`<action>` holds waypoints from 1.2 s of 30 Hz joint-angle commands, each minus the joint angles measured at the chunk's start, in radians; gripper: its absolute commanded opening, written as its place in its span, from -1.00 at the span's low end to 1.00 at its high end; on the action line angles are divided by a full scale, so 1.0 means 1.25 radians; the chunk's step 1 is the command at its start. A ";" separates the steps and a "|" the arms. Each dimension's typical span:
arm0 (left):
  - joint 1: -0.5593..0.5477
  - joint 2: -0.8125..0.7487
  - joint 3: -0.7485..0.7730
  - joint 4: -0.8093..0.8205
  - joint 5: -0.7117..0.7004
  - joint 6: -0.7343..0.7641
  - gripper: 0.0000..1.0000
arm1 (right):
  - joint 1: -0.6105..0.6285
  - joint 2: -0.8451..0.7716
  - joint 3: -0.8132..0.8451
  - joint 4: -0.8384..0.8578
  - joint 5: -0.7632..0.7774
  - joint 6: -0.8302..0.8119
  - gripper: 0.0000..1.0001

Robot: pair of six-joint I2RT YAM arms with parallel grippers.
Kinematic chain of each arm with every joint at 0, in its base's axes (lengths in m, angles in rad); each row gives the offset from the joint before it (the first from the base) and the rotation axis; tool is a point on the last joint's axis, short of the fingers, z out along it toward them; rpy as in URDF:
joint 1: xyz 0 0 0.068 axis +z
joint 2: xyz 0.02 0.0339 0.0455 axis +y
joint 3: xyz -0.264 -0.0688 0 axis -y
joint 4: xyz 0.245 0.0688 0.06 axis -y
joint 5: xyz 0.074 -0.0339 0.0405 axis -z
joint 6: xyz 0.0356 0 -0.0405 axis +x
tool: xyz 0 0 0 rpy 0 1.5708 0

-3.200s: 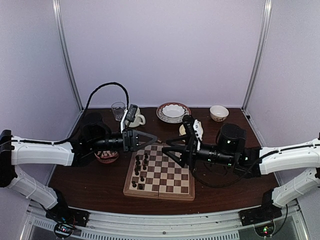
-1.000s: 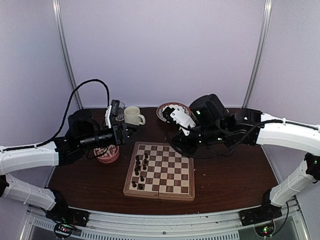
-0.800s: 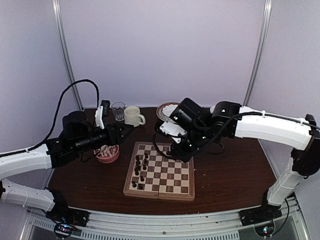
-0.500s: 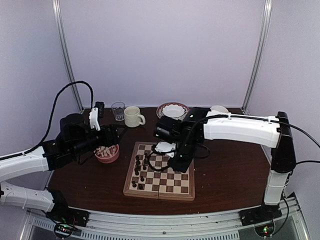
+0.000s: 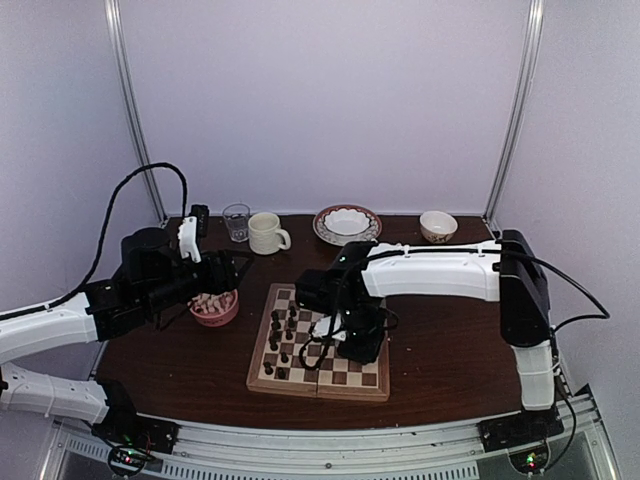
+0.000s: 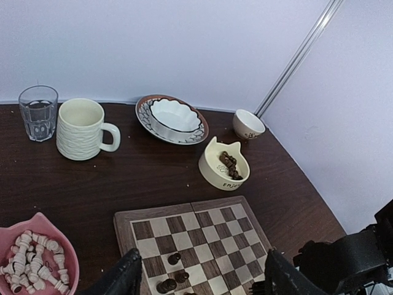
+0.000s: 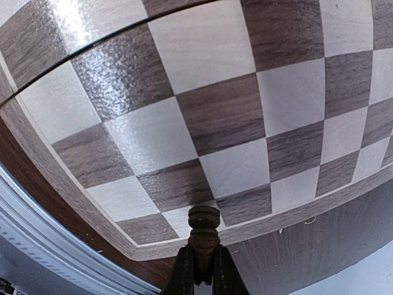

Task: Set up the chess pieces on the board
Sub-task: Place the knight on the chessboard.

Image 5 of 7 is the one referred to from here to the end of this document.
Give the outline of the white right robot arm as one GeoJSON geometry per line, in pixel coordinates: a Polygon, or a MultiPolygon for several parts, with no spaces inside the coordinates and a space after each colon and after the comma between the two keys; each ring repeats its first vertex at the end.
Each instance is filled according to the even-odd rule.
{"type": "Polygon", "coordinates": [[[548,282],[519,231],[454,246],[349,242],[328,269],[307,269],[295,282],[297,305],[323,316],[312,340],[335,342],[341,357],[361,365],[378,359],[388,329],[384,299],[407,295],[498,303],[500,334],[515,355],[524,410],[513,419],[513,433],[530,442],[550,426],[555,393],[548,282]]]}

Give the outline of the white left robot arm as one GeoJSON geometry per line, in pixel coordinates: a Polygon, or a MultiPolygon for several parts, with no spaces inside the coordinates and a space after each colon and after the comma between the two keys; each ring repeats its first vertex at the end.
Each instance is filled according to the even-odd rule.
{"type": "Polygon", "coordinates": [[[83,420],[106,428],[123,444],[137,442],[144,424],[116,381],[77,382],[20,369],[14,360],[53,348],[112,340],[152,322],[199,294],[235,290],[252,261],[237,251],[201,252],[195,233],[149,227],[121,242],[113,277],[89,282],[68,299],[1,316],[1,407],[83,420]],[[247,263],[238,267],[236,259],[247,263]]]}

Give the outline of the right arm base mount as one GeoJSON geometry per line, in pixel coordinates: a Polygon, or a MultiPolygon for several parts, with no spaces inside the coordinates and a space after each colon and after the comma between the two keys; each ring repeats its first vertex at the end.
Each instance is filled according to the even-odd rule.
{"type": "Polygon", "coordinates": [[[555,417],[515,415],[484,420],[478,430],[486,452],[511,449],[530,443],[540,442],[564,432],[564,425],[555,417]]]}

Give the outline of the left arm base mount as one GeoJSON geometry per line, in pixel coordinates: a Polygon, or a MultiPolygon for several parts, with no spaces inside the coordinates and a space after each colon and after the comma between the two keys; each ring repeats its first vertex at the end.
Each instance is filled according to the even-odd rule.
{"type": "Polygon", "coordinates": [[[136,416],[130,422],[94,424],[92,429],[97,436],[110,442],[163,454],[173,452],[179,433],[179,425],[175,422],[144,416],[136,416]]]}

